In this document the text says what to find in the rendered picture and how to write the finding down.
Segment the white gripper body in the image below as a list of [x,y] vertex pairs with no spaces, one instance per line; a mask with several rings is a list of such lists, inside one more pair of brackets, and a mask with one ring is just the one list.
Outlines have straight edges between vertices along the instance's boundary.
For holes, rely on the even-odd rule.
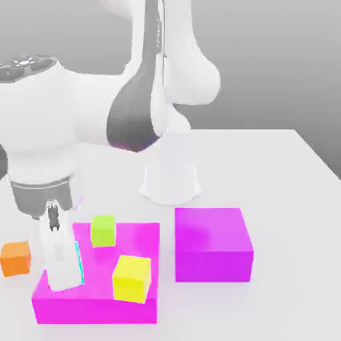
[[81,273],[68,214],[48,208],[40,218],[39,235],[50,289],[60,292],[79,286]]

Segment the small cyan cube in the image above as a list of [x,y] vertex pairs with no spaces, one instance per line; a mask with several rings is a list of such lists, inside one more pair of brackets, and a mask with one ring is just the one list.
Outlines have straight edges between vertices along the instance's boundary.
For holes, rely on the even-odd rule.
[[79,270],[81,273],[81,285],[83,285],[85,283],[85,279],[84,279],[83,265],[82,265],[82,259],[81,259],[81,252],[80,252],[79,243],[77,240],[75,241],[75,249],[76,249],[77,259],[79,263]]

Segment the small orange cube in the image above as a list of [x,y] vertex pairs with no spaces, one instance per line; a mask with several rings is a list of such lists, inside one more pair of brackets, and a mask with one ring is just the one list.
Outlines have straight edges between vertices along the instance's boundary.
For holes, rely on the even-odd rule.
[[5,243],[0,253],[0,265],[4,277],[30,273],[31,252],[29,243]]

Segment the small green cube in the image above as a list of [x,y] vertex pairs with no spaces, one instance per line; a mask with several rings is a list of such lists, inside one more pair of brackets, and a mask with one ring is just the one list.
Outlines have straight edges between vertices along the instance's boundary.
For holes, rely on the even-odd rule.
[[116,245],[115,218],[94,216],[91,222],[91,243],[95,248]]

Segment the small yellow cube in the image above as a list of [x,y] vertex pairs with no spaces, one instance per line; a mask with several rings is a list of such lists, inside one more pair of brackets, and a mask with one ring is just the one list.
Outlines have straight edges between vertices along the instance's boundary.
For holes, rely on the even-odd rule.
[[144,304],[151,285],[151,259],[120,255],[113,271],[115,300]]

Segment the large magenta box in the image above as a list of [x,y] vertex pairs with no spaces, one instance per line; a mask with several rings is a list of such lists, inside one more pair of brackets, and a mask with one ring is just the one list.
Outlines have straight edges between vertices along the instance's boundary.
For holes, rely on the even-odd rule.
[[[51,291],[47,275],[41,278],[32,295],[35,317],[40,324],[154,324],[157,322],[159,287],[158,223],[118,223],[114,247],[94,248],[91,225],[75,223],[84,284],[62,292]],[[151,285],[145,303],[115,300],[112,275],[120,255],[150,258]]]

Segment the large purple box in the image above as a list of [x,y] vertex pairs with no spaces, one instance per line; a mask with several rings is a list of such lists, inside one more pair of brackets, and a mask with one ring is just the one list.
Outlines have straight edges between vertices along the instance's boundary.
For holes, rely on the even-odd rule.
[[175,280],[249,282],[254,249],[239,208],[176,208]]

